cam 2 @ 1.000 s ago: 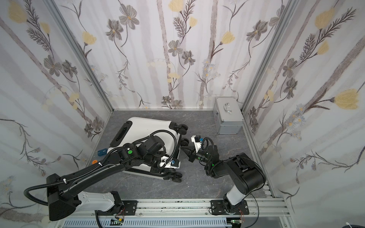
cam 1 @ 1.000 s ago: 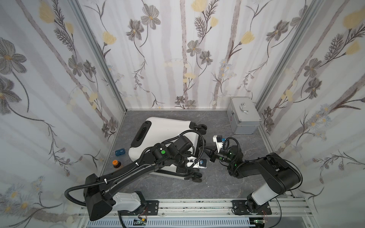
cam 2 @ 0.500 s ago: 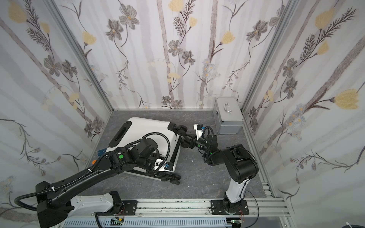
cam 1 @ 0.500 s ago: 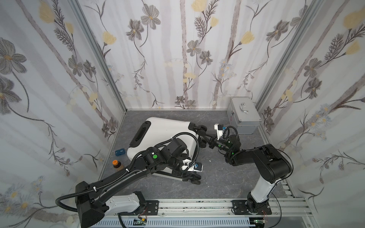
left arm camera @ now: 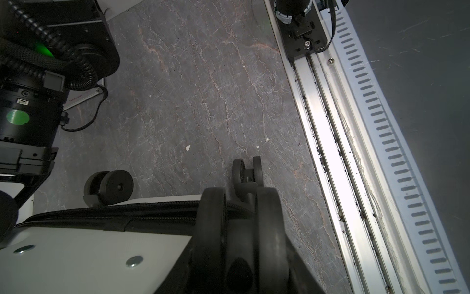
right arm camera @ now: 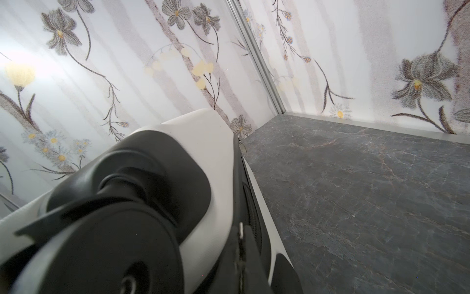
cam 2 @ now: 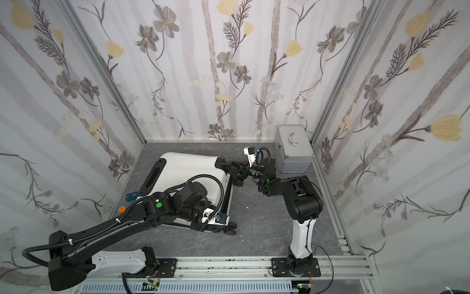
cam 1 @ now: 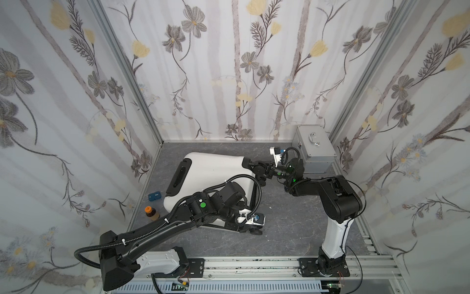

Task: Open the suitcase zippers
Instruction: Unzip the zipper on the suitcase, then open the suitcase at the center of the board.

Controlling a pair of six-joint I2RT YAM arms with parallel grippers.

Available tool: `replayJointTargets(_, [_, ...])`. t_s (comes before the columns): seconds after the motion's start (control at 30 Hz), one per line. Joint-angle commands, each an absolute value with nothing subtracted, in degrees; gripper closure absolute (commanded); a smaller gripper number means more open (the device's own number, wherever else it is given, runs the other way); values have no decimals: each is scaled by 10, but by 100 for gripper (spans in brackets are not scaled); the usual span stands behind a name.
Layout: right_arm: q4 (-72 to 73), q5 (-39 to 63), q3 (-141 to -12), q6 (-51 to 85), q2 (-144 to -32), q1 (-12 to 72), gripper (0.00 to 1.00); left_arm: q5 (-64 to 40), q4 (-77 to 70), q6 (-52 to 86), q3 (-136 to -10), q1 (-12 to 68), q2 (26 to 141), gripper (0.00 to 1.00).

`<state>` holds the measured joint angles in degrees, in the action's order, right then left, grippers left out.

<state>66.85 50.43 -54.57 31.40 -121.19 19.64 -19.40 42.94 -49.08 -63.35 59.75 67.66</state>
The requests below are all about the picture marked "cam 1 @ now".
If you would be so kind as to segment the white hard-shell suitcase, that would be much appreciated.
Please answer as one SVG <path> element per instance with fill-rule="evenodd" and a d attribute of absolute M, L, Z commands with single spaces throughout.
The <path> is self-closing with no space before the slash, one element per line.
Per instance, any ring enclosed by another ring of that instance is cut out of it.
<path fill-rule="evenodd" d="M 164 208 L 179 218 L 187 207 L 199 226 L 239 233 L 262 235 L 263 226 L 225 222 L 229 208 L 259 213 L 261 183 L 242 167 L 243 156 L 189 153 L 180 162 L 166 190 Z"/>

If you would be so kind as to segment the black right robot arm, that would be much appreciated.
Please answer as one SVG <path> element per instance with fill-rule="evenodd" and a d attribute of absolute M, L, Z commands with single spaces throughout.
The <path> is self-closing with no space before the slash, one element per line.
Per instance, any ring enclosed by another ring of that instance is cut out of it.
<path fill-rule="evenodd" d="M 251 170 L 259 183 L 272 177 L 282 180 L 285 192 L 294 197 L 318 196 L 328 217 L 326 236 L 314 265 L 305 266 L 303 276 L 347 276 L 346 240 L 354 220 L 364 206 L 351 182 L 342 175 L 322 179 L 304 176 L 304 161 L 297 148 L 270 149 L 273 160 L 252 161 L 243 158 L 242 166 Z"/>

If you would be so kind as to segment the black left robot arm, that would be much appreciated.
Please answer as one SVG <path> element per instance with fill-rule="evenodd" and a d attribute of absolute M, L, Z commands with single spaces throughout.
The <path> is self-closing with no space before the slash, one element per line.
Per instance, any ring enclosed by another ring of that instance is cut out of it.
<path fill-rule="evenodd" d="M 149 257 L 157 245 L 189 230 L 203 227 L 229 232 L 259 232 L 265 217 L 257 212 L 262 200 L 259 181 L 246 174 L 180 198 L 157 221 L 122 234 L 108 231 L 100 243 L 77 249 L 75 258 L 101 272 L 103 290 L 116 290 L 136 275 L 175 278 L 190 268 L 183 248 L 174 247 L 161 257 Z"/>

